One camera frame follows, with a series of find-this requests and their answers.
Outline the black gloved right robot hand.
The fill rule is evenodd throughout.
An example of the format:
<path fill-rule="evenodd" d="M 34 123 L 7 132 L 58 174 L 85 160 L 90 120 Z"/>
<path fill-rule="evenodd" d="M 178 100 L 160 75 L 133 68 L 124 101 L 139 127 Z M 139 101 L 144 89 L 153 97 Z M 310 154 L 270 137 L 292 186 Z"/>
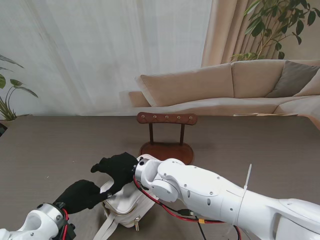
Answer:
<path fill-rule="evenodd" d="M 102 201 L 108 199 L 131 183 L 137 164 L 138 160 L 134 156 L 124 152 L 109 158 L 103 157 L 99 163 L 93 165 L 90 169 L 91 173 L 105 173 L 113 179 L 113 185 L 99 195 L 100 199 Z"/>

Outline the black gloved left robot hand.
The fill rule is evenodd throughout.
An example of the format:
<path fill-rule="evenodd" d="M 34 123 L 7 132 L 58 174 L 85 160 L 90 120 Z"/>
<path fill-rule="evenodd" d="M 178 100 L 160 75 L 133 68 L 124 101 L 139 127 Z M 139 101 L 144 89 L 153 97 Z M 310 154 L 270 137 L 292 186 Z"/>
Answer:
<path fill-rule="evenodd" d="M 65 209 L 68 214 L 76 214 L 85 209 L 92 209 L 104 201 L 107 195 L 92 181 L 79 180 L 70 185 L 53 205 Z"/>

